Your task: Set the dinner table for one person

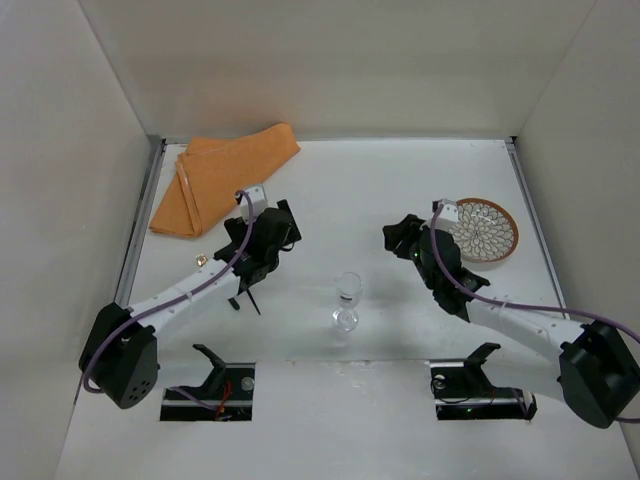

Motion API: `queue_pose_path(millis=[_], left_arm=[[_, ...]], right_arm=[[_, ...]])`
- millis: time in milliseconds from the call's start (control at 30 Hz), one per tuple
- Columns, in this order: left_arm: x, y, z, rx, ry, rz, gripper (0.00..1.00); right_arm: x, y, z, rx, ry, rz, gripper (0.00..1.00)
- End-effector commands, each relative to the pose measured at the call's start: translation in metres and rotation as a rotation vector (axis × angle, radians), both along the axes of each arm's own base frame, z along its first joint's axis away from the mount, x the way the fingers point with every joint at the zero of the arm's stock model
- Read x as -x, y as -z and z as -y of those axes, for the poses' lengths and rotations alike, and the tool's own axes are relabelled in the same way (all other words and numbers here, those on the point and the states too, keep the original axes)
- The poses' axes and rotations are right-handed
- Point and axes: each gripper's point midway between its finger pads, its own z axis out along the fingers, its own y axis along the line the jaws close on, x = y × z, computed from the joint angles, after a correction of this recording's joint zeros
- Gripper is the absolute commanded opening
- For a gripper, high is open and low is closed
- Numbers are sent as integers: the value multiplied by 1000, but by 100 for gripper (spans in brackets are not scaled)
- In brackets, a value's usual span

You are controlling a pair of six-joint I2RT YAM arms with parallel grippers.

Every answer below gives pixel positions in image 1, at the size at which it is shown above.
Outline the clear wine glass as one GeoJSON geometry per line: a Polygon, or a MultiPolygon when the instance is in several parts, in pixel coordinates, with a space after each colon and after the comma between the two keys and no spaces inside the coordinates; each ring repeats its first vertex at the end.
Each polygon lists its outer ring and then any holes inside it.
{"type": "Polygon", "coordinates": [[[333,323],[341,331],[350,333],[359,323],[356,307],[361,300],[363,282],[358,274],[344,272],[337,278],[335,288],[338,308],[333,312],[333,323]]]}

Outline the orange cloth napkin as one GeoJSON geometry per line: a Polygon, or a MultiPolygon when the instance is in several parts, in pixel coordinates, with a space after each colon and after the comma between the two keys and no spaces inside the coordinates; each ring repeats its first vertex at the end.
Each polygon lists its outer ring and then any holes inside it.
{"type": "Polygon", "coordinates": [[[286,123],[231,140],[192,138],[178,155],[176,173],[150,230],[182,238],[202,236],[235,208],[238,190],[266,181],[299,151],[286,123]]]}

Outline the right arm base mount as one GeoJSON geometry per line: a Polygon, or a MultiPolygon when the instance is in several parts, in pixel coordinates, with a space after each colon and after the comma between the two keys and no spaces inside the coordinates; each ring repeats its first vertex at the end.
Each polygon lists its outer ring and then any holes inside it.
{"type": "Polygon", "coordinates": [[[485,374],[487,359],[501,346],[484,343],[466,358],[430,360],[430,390],[439,421],[523,420],[537,413],[536,397],[496,386],[485,374]]]}

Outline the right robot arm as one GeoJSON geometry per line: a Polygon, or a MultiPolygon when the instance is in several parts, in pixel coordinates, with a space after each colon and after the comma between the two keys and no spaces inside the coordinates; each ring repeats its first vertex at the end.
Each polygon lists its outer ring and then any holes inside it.
{"type": "Polygon", "coordinates": [[[624,339],[629,328],[604,317],[560,307],[516,304],[489,281],[466,269],[450,233],[410,214],[383,227],[384,247],[415,266],[438,306],[534,352],[510,357],[485,342],[465,358],[430,363],[430,389],[441,419],[486,419],[492,404],[513,403],[514,415],[531,419],[536,397],[566,404],[587,424],[608,428],[639,393],[639,365],[624,339]]]}

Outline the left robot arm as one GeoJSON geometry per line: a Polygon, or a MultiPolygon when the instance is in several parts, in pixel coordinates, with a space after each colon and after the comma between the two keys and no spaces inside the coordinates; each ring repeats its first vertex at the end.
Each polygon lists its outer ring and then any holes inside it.
{"type": "Polygon", "coordinates": [[[158,335],[181,328],[219,303],[236,298],[276,270],[279,255],[302,240],[287,200],[228,219],[230,243],[195,273],[137,304],[112,302],[96,316],[78,362],[85,391],[104,394],[125,410],[139,404],[160,373],[158,335]]]}

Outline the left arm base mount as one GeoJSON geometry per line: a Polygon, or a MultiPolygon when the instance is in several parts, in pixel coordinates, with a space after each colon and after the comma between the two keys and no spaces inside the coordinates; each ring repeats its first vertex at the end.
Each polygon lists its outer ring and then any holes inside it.
{"type": "Polygon", "coordinates": [[[193,348],[206,358],[199,370],[177,371],[187,381],[170,378],[160,406],[161,422],[249,422],[253,417],[256,364],[226,362],[203,344],[193,348]]]}

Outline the floral patterned plate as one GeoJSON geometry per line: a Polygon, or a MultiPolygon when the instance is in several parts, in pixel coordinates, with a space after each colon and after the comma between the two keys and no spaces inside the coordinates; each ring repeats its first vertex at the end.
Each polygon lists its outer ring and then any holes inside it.
{"type": "Polygon", "coordinates": [[[481,198],[457,201],[458,222],[449,229],[465,260],[499,262],[509,257],[519,243],[513,217],[500,205],[481,198]]]}

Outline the black spoon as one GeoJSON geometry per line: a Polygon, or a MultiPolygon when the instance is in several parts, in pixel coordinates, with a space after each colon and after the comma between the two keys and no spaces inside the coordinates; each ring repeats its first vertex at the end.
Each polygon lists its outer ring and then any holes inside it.
{"type": "Polygon", "coordinates": [[[245,295],[249,299],[256,313],[258,315],[261,315],[261,310],[258,307],[257,302],[249,289],[243,290],[239,292],[237,295],[235,295],[234,297],[228,299],[228,303],[230,304],[232,309],[236,312],[239,312],[241,310],[241,305],[239,304],[238,300],[242,295],[245,295]]]}

